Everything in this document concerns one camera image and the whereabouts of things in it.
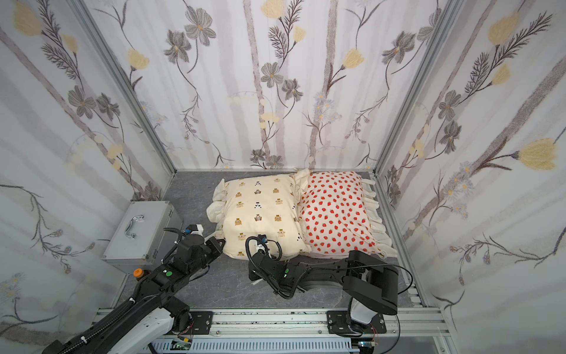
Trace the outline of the cream animal print pillow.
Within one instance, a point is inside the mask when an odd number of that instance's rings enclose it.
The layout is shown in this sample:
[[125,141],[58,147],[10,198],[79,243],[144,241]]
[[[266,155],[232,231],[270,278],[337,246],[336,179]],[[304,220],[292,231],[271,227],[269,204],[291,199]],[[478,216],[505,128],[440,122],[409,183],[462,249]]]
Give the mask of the cream animal print pillow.
[[265,235],[280,244],[275,255],[288,260],[310,253],[299,222],[299,202],[308,187],[310,171],[241,178],[215,188],[206,214],[216,224],[216,239],[225,240],[223,253],[245,260],[246,240]]

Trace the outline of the strawberry print ruffled pillow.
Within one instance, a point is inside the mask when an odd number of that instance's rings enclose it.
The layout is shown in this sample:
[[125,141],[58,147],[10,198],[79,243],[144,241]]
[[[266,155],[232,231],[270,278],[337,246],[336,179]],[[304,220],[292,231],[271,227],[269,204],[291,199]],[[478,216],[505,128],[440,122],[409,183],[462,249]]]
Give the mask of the strawberry print ruffled pillow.
[[311,258],[341,259],[351,251],[398,257],[377,213],[373,185],[356,172],[310,175],[299,202],[299,223]]

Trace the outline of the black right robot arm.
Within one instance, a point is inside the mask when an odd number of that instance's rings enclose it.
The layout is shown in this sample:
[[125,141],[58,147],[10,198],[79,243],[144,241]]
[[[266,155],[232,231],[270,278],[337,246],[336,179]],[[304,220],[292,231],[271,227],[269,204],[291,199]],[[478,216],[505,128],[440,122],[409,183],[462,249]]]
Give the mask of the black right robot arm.
[[249,279],[264,280],[275,295],[292,299],[298,291],[337,286],[351,298],[347,321],[366,327],[376,315],[396,316],[399,272],[406,269],[361,251],[351,251],[335,262],[283,261],[282,249],[272,255],[267,237],[251,236],[245,241]]

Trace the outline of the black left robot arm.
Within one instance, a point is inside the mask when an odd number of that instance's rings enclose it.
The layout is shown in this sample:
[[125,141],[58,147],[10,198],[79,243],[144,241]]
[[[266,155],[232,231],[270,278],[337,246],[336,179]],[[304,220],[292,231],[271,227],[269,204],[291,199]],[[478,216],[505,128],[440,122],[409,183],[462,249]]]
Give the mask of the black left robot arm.
[[171,329],[182,332],[193,325],[190,307],[175,295],[201,270],[222,255],[226,241],[214,236],[204,238],[197,230],[182,231],[165,228],[178,235],[162,264],[138,281],[128,300],[117,306],[97,324],[63,343],[55,340],[44,353],[109,353],[119,340],[135,329],[155,310],[164,310],[165,319],[172,321]]

